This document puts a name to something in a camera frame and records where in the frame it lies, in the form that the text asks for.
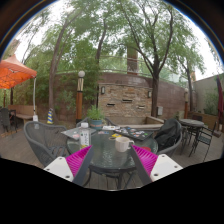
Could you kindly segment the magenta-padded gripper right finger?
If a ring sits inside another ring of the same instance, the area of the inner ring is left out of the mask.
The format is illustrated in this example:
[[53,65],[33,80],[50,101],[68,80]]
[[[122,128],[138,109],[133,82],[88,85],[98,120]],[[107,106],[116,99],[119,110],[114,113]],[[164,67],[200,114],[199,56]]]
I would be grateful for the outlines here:
[[131,146],[130,153],[143,185],[182,169],[179,164],[166,154],[156,155],[136,145]]

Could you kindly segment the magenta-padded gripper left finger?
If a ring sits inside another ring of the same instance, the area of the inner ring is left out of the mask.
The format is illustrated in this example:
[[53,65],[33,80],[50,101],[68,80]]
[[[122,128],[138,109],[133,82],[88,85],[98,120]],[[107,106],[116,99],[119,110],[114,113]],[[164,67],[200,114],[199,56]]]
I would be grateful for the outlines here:
[[93,154],[93,147],[87,146],[68,157],[57,157],[44,170],[82,186]]

